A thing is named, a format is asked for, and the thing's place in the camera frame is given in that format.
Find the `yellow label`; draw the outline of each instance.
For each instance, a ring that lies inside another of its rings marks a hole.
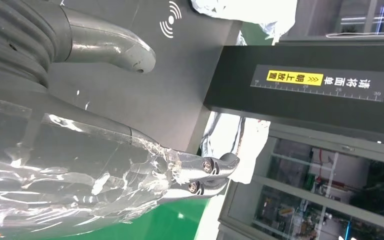
[[[323,74],[310,72],[269,70],[267,75],[267,81],[286,84],[321,86],[323,82]]]

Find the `transparent plastic film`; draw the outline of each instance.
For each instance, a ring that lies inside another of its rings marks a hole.
[[[156,142],[0,100],[0,236],[129,223],[157,207],[181,170],[179,154]]]

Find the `green floor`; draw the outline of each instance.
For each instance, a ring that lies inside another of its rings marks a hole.
[[[244,22],[242,35],[249,46],[271,45],[261,28]],[[94,232],[54,240],[194,240],[207,199],[167,203],[132,221]]]

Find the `plastic wrap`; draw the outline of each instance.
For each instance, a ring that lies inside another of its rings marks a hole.
[[[279,38],[295,24],[297,0],[191,0],[201,14],[213,18],[258,24],[268,34]]]
[[[188,181],[180,171],[179,153],[158,143],[0,100],[0,236],[129,223]]]
[[[245,41],[242,31],[239,31],[236,39],[236,46],[248,46],[247,41]]]
[[[212,111],[199,146],[202,156],[220,158],[226,152],[236,154],[241,160],[228,178],[249,184],[256,159],[269,137],[269,127],[269,121]]]

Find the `wireless signal icon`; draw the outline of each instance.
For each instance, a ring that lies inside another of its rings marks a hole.
[[[182,18],[182,13],[180,12],[179,6],[173,2],[168,2],[168,7],[170,9],[171,15],[168,17],[168,21],[160,21],[159,27],[161,28],[162,33],[169,39],[173,38],[173,27],[175,20]]]

